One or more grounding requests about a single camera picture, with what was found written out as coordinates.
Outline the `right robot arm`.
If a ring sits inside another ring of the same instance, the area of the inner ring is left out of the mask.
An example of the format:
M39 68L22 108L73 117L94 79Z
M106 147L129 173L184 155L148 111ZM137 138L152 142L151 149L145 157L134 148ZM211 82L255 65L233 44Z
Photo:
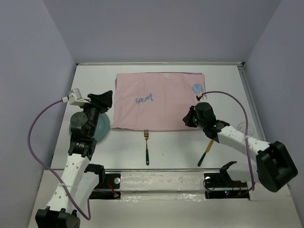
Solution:
M188 127L202 129L209 139L246 155L249 164L255 162L256 168L252 170L254 179L270 192L279 191L298 175L298 169L283 143L269 143L246 136L230 124L218 120L209 103L191 106L183 122Z

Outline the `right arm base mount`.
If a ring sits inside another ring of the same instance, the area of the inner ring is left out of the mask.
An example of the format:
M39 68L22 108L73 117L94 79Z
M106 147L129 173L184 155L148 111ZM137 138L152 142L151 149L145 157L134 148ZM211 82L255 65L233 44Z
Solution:
M205 199L250 199L247 183L232 180L228 174L230 166L235 163L237 162L230 161L223 165L218 172L204 174Z

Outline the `clear drinking glass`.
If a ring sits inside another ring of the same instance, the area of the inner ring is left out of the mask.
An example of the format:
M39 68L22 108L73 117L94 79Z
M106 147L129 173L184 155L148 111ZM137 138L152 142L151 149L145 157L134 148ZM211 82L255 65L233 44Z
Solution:
M241 122L237 126L237 130L242 132L243 134L247 133L248 136L253 136L255 133L255 130L251 124L248 124L247 130L246 130L246 122Z

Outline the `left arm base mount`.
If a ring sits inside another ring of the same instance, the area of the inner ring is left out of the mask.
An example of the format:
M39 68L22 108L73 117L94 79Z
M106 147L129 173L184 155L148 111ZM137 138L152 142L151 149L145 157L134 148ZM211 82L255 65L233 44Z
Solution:
M90 195L91 200L120 200L121 174L106 173L103 183L99 183Z

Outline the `pink cloth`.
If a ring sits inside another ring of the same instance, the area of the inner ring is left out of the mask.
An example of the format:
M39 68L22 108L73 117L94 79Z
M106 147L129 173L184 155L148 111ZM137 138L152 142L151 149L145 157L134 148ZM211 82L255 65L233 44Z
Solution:
M190 130L183 118L206 91L203 73L120 73L111 128L155 132Z

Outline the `teal plate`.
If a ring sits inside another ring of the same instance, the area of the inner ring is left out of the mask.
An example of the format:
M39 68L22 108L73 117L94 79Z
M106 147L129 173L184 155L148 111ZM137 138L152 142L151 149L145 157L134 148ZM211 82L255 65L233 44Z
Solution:
M110 121L106 114L89 118L84 112L74 113L70 118L69 133L71 140L102 141L110 129Z

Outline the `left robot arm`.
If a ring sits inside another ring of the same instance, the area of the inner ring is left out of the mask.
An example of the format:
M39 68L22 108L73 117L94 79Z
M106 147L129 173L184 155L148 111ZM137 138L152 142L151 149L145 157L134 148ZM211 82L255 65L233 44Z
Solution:
M35 215L39 228L78 228L78 214L86 220L91 219L91 212L84 212L82 207L89 205L94 188L105 183L104 167L90 161L97 144L95 132L99 116L112 107L112 97L113 92L109 90L100 95L88 94L83 99L79 89L73 89L59 100L60 103L78 106L82 111L70 119L70 146L62 175L47 167L59 183L46 207Z

